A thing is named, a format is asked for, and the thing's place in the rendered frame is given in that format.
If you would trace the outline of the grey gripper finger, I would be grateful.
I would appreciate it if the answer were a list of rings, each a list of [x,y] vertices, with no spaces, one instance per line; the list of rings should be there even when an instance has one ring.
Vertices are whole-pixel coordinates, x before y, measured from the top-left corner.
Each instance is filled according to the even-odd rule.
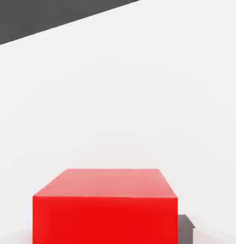
[[[186,214],[179,214],[178,244],[209,244],[209,238],[206,233],[196,229]]]

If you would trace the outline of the small red cube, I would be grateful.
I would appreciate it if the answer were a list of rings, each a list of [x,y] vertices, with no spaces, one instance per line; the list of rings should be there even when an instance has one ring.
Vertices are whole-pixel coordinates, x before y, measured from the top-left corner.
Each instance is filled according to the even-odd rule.
[[[178,244],[178,198],[158,169],[67,169],[32,212],[32,244]]]

